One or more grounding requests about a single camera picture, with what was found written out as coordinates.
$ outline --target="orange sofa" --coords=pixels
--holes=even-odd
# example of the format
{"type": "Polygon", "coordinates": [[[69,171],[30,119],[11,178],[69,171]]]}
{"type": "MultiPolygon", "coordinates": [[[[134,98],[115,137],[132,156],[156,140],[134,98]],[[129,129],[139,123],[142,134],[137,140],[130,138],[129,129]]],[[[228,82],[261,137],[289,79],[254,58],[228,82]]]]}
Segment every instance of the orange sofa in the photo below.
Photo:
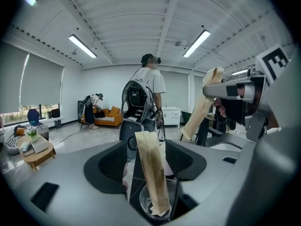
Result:
{"type": "MultiPolygon", "coordinates": [[[[119,126],[122,123],[123,118],[119,108],[113,106],[111,110],[102,109],[101,111],[104,112],[105,117],[95,118],[95,125],[119,126]]],[[[97,109],[95,107],[93,107],[93,113],[97,113],[97,109]]],[[[86,123],[85,115],[81,117],[81,122],[86,123]]]]}

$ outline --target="pillow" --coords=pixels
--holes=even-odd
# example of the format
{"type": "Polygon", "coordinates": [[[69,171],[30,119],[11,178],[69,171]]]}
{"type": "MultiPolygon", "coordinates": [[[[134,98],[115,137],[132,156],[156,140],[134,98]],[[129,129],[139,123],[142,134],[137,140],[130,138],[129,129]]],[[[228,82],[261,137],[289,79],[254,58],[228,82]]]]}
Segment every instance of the pillow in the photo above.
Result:
{"type": "Polygon", "coordinates": [[[15,137],[17,136],[17,130],[18,130],[18,128],[24,128],[24,129],[26,129],[26,126],[17,125],[17,126],[15,127],[15,129],[14,129],[14,136],[15,136],[15,137]]]}
{"type": "Polygon", "coordinates": [[[119,112],[120,112],[120,109],[113,106],[112,109],[110,110],[110,113],[109,113],[108,116],[114,116],[114,115],[117,115],[117,114],[119,114],[119,112]]]}
{"type": "Polygon", "coordinates": [[[25,128],[17,128],[17,136],[24,136],[25,128]]]}
{"type": "Polygon", "coordinates": [[[102,111],[104,112],[104,116],[108,116],[110,113],[109,109],[102,109],[102,111]]]}
{"type": "Polygon", "coordinates": [[[15,137],[14,135],[10,136],[8,138],[8,140],[6,141],[6,143],[10,146],[10,147],[17,147],[17,142],[18,139],[20,138],[20,136],[15,137]]]}

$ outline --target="books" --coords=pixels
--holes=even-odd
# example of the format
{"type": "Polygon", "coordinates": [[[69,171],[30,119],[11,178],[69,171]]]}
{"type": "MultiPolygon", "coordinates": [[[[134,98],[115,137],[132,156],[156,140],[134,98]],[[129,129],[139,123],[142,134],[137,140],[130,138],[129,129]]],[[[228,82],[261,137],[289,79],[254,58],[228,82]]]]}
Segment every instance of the books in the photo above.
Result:
{"type": "Polygon", "coordinates": [[[39,153],[48,148],[48,143],[41,137],[39,137],[39,139],[37,141],[30,142],[30,143],[31,143],[35,153],[39,153]]]}
{"type": "Polygon", "coordinates": [[[32,145],[30,144],[28,150],[27,150],[26,152],[23,152],[23,155],[24,155],[24,156],[29,156],[29,155],[31,155],[31,154],[33,154],[33,153],[34,153],[33,147],[32,147],[32,145]]]}

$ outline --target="window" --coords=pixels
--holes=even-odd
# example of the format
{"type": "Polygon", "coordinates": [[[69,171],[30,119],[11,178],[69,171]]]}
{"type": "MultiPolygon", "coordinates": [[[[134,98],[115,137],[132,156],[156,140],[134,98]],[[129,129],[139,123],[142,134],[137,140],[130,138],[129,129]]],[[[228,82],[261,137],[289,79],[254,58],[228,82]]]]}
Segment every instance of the window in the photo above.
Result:
{"type": "Polygon", "coordinates": [[[4,120],[4,127],[17,125],[20,123],[28,122],[27,113],[29,109],[36,109],[40,114],[40,120],[48,118],[47,112],[59,108],[59,104],[50,105],[21,105],[19,112],[2,114],[4,120]]]}
{"type": "Polygon", "coordinates": [[[58,104],[46,104],[40,106],[41,106],[40,115],[42,115],[42,118],[48,118],[47,112],[59,108],[58,104]]]}

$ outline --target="potted plant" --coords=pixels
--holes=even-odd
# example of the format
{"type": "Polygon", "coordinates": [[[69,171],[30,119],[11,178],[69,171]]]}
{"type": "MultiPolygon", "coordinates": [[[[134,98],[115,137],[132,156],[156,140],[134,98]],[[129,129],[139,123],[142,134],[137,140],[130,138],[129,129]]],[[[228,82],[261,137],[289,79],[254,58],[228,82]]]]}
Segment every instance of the potted plant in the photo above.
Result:
{"type": "Polygon", "coordinates": [[[52,113],[51,113],[51,111],[50,111],[50,109],[51,109],[51,105],[44,105],[44,107],[46,108],[46,110],[47,110],[47,116],[48,116],[48,119],[51,119],[52,118],[52,113]]]}
{"type": "Polygon", "coordinates": [[[30,137],[31,142],[35,142],[39,139],[38,138],[38,129],[35,126],[27,127],[24,134],[27,134],[30,137]]]}

